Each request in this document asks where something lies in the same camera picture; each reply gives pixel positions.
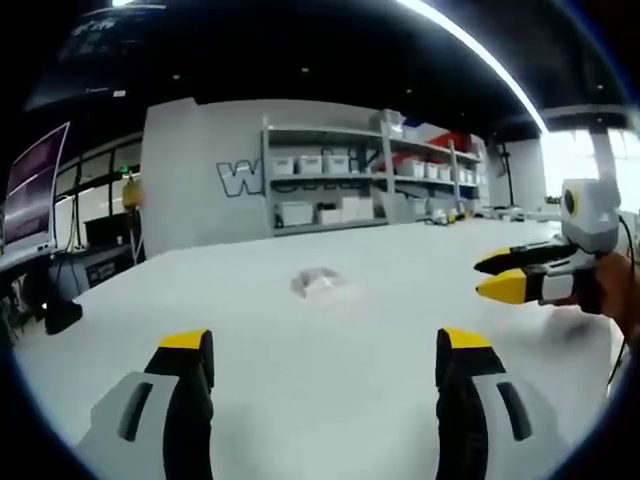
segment monitor screen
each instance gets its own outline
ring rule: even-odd
[[[4,244],[52,229],[56,173],[69,124],[38,140],[11,166],[4,205]]]

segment white table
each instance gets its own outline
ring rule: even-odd
[[[91,407],[141,371],[163,336],[210,328],[216,478],[432,478],[442,326],[489,337],[507,369],[547,395],[569,441],[603,404],[608,319],[474,291],[483,279],[475,261],[548,238],[551,225],[468,220],[175,251],[86,292],[79,323],[54,337],[31,332],[17,354],[53,426],[75,444]],[[316,266],[349,282],[333,303],[290,290]]]

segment yellow object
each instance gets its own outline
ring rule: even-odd
[[[449,335],[451,348],[482,348],[491,346],[489,341],[480,334],[450,327],[444,328],[443,330]]]
[[[160,342],[160,347],[164,348],[193,348],[199,349],[202,335],[207,330],[192,330],[190,332],[176,333],[175,335],[169,335],[164,337]]]
[[[489,260],[490,258],[493,258],[493,257],[499,257],[500,255],[508,255],[510,253],[511,253],[511,247],[504,247],[499,250],[496,250],[495,252],[490,253],[489,255],[484,257],[482,260],[480,260],[480,262],[484,262],[485,260]]]
[[[134,210],[142,205],[142,186],[138,180],[129,178],[122,187],[122,206],[125,210]]]
[[[476,291],[483,297],[519,305],[526,302],[527,277],[520,268],[514,268],[488,278]]]

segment black ceiling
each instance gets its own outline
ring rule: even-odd
[[[61,121],[76,120],[71,154],[140,130],[148,105],[185,96],[200,103],[298,98],[392,108],[482,135],[524,112],[474,53],[394,0],[182,0],[163,2],[165,10],[79,17],[105,3],[55,10],[58,23],[38,24],[48,48],[20,59],[25,98],[12,100],[31,98],[4,165]],[[624,103],[601,56],[555,2],[429,3],[494,53],[538,108]],[[29,63],[46,55],[46,62]],[[127,95],[114,98],[114,90]]]

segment wall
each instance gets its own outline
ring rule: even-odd
[[[261,225],[266,220],[261,176],[247,175],[261,168],[264,115],[270,124],[369,129],[373,113],[298,100],[196,105],[183,99],[149,108],[141,158],[147,255],[269,235],[268,229],[249,228],[245,221],[251,215]],[[444,131],[434,127],[425,134]],[[225,190],[222,177],[232,176]],[[260,209],[264,218],[258,218]]]
[[[513,201],[527,210],[537,210],[546,196],[544,162],[539,139],[506,144],[511,167]],[[491,205],[509,205],[509,180],[499,176],[502,164],[495,152],[488,166],[489,198]]]
[[[615,178],[615,162],[606,133],[591,135],[594,145],[598,174]],[[546,193],[545,161],[540,139],[524,140],[506,144],[511,166],[514,203],[528,211],[544,208]],[[489,162],[489,194],[491,205],[509,204],[509,183],[507,175],[498,176],[502,167],[495,152]]]

